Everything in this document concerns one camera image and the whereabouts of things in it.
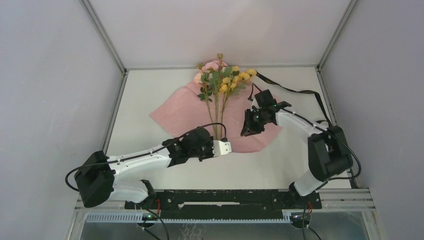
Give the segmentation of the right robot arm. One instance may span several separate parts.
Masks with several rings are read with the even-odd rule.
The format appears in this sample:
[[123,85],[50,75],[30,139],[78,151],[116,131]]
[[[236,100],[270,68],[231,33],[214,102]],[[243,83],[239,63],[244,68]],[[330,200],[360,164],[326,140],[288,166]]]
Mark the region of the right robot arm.
[[346,144],[343,130],[308,120],[291,110],[286,101],[277,102],[269,90],[250,96],[251,107],[245,110],[242,137],[258,135],[267,124],[293,130],[307,145],[308,169],[290,184],[289,203],[302,208],[309,194],[353,166],[353,151]]

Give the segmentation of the pink purple wrapping paper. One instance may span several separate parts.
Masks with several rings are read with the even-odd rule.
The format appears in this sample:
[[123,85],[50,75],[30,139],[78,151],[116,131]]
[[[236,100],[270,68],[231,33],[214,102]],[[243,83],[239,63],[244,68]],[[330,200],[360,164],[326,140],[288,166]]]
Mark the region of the pink purple wrapping paper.
[[[198,98],[201,93],[200,86],[194,82],[194,79],[173,93],[150,114],[150,117],[172,137],[180,136],[184,132],[204,125],[214,140],[226,138],[235,153],[259,152],[270,144],[282,129],[274,124],[267,124],[260,134],[241,136],[245,110],[251,107],[249,97],[258,93],[253,85],[255,76],[238,95],[229,98],[223,123],[211,123],[206,103]],[[219,96],[221,117],[222,94]]]

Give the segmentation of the yellow fake flower stem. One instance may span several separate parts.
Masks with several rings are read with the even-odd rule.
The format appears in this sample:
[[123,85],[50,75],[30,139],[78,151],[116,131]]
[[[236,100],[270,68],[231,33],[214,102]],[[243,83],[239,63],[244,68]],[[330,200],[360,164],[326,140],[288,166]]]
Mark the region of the yellow fake flower stem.
[[218,93],[222,94],[222,104],[220,110],[220,122],[224,121],[225,109],[228,105],[229,99],[232,96],[238,95],[238,93],[246,88],[244,72],[238,75],[230,75],[224,77],[219,85]]
[[228,84],[228,93],[230,95],[236,95],[241,90],[244,90],[251,83],[251,79],[256,74],[257,71],[253,68],[242,70],[237,65],[233,66],[229,75],[230,82]]

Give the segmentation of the pink fake flower stem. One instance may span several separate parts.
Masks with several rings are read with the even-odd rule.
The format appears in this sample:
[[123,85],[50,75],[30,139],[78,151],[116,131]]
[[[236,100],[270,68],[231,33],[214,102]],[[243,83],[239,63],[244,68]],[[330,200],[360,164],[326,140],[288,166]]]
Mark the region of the pink fake flower stem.
[[206,71],[203,74],[203,78],[207,78],[206,81],[209,83],[209,95],[211,99],[209,104],[214,123],[221,123],[219,121],[220,93],[218,93],[218,89],[223,78],[230,76],[232,68],[232,66],[229,66],[223,61],[222,53],[217,54],[217,59],[203,64],[203,70]]
[[209,86],[210,85],[207,82],[208,78],[207,77],[203,78],[204,73],[206,73],[206,71],[203,70],[203,64],[202,63],[198,63],[196,65],[196,68],[199,70],[199,72],[194,76],[193,81],[200,86],[200,94],[197,97],[201,101],[206,103],[209,119],[210,119],[211,123],[214,123],[212,113],[211,113],[211,106],[210,106],[210,102],[212,101],[210,99],[210,95],[209,95],[209,92],[210,92]]

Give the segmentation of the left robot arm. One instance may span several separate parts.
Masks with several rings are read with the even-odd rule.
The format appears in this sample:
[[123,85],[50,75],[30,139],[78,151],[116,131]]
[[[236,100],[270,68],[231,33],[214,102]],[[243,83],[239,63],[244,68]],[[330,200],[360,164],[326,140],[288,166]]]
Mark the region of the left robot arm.
[[189,159],[214,158],[220,152],[220,141],[214,140],[205,128],[198,128],[163,141],[149,150],[127,155],[106,156],[103,151],[91,154],[87,161],[70,171],[86,208],[93,208],[108,200],[128,201],[149,209],[157,196],[150,182],[141,179],[138,183],[124,183],[124,179],[135,177],[143,171],[169,168],[186,163]]

